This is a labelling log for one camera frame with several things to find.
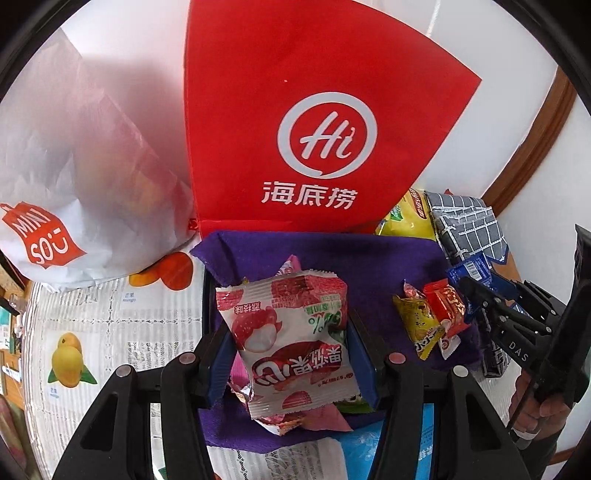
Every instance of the hand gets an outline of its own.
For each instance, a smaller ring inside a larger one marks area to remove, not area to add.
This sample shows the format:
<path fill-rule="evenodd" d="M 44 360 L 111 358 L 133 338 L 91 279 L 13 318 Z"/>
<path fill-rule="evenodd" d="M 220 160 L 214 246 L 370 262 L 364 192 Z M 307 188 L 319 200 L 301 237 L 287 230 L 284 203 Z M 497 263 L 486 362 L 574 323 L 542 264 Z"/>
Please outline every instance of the hand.
<path fill-rule="evenodd" d="M 510 416 L 513 415 L 530 381 L 531 377 L 522 370 L 521 375 L 515 380 L 516 390 L 509 406 Z M 540 419 L 544 419 L 542 428 L 534 439 L 542 440 L 562 430 L 569 414 L 570 408 L 564 404 L 562 395 L 552 395 L 544 400 L 541 405 L 532 395 L 525 403 L 519 417 L 517 417 L 514 428 L 520 432 L 531 432 L 538 427 Z"/>

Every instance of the hi logo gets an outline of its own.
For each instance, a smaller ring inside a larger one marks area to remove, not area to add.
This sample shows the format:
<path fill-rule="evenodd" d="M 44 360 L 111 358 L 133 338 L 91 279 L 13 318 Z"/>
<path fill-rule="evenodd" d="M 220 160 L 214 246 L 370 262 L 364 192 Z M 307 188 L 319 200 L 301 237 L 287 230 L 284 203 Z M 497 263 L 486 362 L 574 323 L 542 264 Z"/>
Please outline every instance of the hi logo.
<path fill-rule="evenodd" d="M 296 172 L 313 179 L 337 179 L 363 165 L 377 138 L 374 114 L 365 103 L 346 93 L 324 92 L 301 100 L 287 112 L 277 146 Z M 322 169 L 310 166 L 314 162 Z"/>
<path fill-rule="evenodd" d="M 2 203 L 0 208 L 6 211 L 2 221 L 21 238 L 31 263 L 43 268 L 62 267 L 86 255 L 74 243 L 62 221 L 47 210 L 25 202 L 14 208 Z"/>

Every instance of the yellow chip bag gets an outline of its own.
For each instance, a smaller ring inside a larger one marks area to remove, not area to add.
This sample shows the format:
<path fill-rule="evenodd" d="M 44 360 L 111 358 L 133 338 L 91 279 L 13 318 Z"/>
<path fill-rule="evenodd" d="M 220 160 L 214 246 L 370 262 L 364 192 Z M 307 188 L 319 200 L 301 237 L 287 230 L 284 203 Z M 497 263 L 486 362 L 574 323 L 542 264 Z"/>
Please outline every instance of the yellow chip bag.
<path fill-rule="evenodd" d="M 409 338 L 414 343 L 418 357 L 426 360 L 433 347 L 445 334 L 445 329 L 432 314 L 426 300 L 402 299 L 395 295 L 392 301 L 398 309 Z"/>
<path fill-rule="evenodd" d="M 436 240 L 429 208 L 422 192 L 410 189 L 380 221 L 376 235 L 415 236 Z"/>

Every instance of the lychee snack packet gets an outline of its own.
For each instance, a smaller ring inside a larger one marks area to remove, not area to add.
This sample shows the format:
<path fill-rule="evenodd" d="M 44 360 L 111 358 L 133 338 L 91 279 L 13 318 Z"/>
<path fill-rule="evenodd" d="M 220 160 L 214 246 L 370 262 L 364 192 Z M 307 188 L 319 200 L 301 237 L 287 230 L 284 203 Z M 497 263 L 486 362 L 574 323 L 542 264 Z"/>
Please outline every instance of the lychee snack packet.
<path fill-rule="evenodd" d="M 252 385 L 253 419 L 359 394 L 345 342 L 346 295 L 345 282 L 315 270 L 217 288 L 217 309 Z"/>

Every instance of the blue snack package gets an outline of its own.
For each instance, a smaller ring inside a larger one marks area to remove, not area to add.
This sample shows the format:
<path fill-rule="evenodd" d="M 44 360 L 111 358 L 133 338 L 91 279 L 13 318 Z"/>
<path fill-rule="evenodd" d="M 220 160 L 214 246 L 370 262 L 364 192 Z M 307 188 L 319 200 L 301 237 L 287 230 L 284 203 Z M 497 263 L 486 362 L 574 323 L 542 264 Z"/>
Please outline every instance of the blue snack package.
<path fill-rule="evenodd" d="M 428 480 L 431 474 L 434 417 L 434 405 L 432 403 L 423 405 L 421 447 L 415 480 Z M 343 448 L 349 480 L 365 480 L 368 477 L 383 424 L 383 421 L 378 421 L 353 432 L 332 435 L 332 438 L 338 440 Z"/>
<path fill-rule="evenodd" d="M 491 271 L 492 273 L 492 284 L 491 289 L 497 292 L 499 295 L 505 297 L 506 300 L 515 300 L 519 298 L 519 291 L 512 281 L 507 280 L 505 277 L 501 277 L 498 273 Z"/>
<path fill-rule="evenodd" d="M 462 263 L 447 270 L 447 278 L 453 285 L 457 285 L 457 282 L 462 277 L 472 277 L 487 287 L 491 286 L 491 268 L 484 253 L 480 252 L 472 255 Z"/>

